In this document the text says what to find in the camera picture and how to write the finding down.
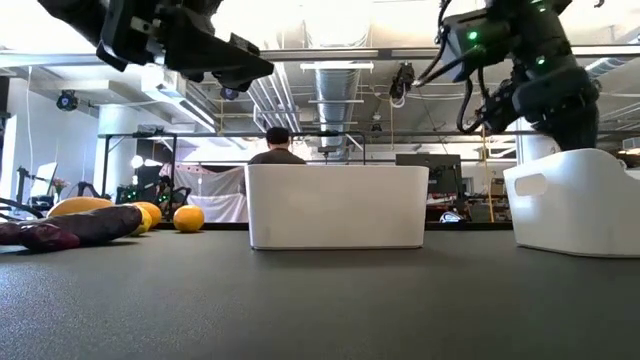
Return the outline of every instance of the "person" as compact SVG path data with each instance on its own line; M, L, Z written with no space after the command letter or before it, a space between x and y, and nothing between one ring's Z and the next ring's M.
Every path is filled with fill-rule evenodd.
M306 165L307 162L289 151L291 145L291 134L289 130L282 127L272 127L267 130L267 146L269 151L254 156L247 165L256 164L291 164ZM246 182L244 177L240 181L238 191L246 195Z

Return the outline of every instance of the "black hair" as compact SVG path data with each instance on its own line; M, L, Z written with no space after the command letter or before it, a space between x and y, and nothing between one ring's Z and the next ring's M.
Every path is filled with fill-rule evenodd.
M167 175L161 176L160 177L160 182L163 182L169 186L171 186L171 178Z
M267 130L267 144L282 145L289 142L291 134L289 130L282 127L272 127Z

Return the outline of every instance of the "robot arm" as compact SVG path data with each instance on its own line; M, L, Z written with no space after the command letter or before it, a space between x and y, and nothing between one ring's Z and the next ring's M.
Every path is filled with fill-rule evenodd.
M562 150L595 147L599 92L578 65L558 18L571 0L493 0L484 9L443 19L450 3L442 0L440 13L439 57L444 66L433 73L434 66L429 66L416 86L444 74L465 82L460 131L471 133L482 125L499 134L524 117ZM483 69L507 57L513 62L511 77L490 94ZM476 71L484 104L465 127L464 112L473 91L470 77Z
M110 0L108 8L100 0L38 1L119 71L157 63L197 82L209 72L236 91L273 72L255 45L235 34L228 43L215 37L211 16L222 0Z

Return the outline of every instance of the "white storage box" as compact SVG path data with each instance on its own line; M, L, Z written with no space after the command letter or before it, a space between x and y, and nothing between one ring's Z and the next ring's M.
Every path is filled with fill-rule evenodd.
M640 181L596 149L504 171L516 242L585 256L639 256Z
M253 248L423 244L425 167L250 165L245 172Z

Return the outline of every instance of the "white curtain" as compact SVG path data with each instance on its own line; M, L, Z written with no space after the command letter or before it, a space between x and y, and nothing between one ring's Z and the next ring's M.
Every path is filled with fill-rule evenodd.
M243 179L243 167L213 173L199 166L177 165L175 171L176 187L190 188L187 202L200 207L205 221L212 223L249 222L247 199L238 193Z
M220 196L191 195L187 201L190 205L196 205L202 209L205 222L249 222L247 198L242 194Z

